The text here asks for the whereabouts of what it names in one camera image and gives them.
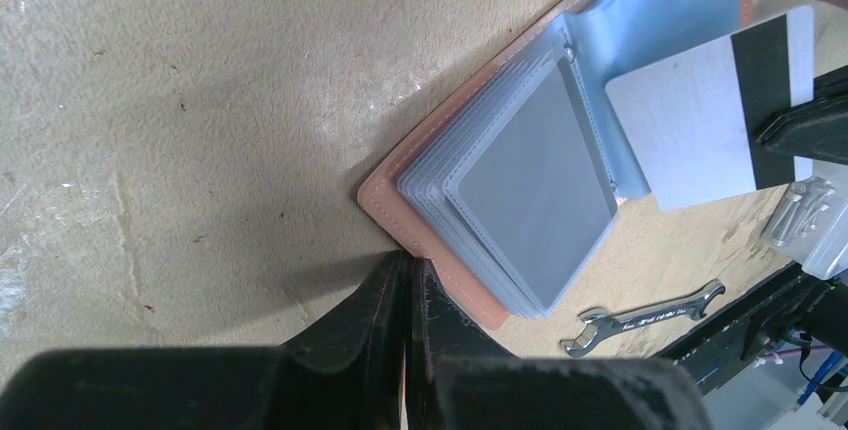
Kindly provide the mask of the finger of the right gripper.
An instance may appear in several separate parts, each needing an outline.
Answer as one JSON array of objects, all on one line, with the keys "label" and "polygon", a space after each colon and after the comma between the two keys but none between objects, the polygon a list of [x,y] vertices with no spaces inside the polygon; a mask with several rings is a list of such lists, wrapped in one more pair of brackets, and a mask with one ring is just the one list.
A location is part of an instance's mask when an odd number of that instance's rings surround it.
[{"label": "finger of the right gripper", "polygon": [[814,79],[813,99],[773,113],[757,130],[767,151],[847,164],[847,66]]}]

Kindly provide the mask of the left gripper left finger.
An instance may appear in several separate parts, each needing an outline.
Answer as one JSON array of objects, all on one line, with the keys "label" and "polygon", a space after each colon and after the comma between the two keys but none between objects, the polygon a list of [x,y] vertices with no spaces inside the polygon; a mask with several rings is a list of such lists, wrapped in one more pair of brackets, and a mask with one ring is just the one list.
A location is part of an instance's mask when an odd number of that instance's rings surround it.
[{"label": "left gripper left finger", "polygon": [[276,346],[66,349],[1,394],[5,429],[397,429],[408,256]]}]

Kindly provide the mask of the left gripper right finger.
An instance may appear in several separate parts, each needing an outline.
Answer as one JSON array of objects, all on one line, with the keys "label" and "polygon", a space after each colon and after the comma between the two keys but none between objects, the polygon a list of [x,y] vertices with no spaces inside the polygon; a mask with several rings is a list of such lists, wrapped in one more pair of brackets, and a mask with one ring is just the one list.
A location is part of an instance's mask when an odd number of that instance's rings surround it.
[{"label": "left gripper right finger", "polygon": [[412,429],[709,429],[690,377],[662,359],[520,358],[414,260],[405,399]]}]

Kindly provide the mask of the white card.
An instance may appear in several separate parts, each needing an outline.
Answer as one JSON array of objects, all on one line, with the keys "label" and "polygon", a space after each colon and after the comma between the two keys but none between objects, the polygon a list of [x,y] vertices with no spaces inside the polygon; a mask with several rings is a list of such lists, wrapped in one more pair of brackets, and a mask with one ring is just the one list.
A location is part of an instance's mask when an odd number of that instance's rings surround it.
[{"label": "white card", "polygon": [[659,208],[669,212],[809,178],[806,157],[756,133],[813,97],[812,7],[714,39],[605,87]]}]

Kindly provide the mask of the brown leather card holder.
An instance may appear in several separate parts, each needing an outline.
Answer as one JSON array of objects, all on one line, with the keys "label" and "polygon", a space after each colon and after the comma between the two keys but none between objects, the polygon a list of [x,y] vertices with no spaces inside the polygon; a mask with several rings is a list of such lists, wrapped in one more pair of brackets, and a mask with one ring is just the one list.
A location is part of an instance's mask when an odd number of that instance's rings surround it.
[{"label": "brown leather card holder", "polygon": [[814,12],[753,24],[758,1],[561,1],[392,150],[359,204],[477,322],[550,315],[620,200],[672,211],[811,175],[814,152],[758,134],[813,98]]}]

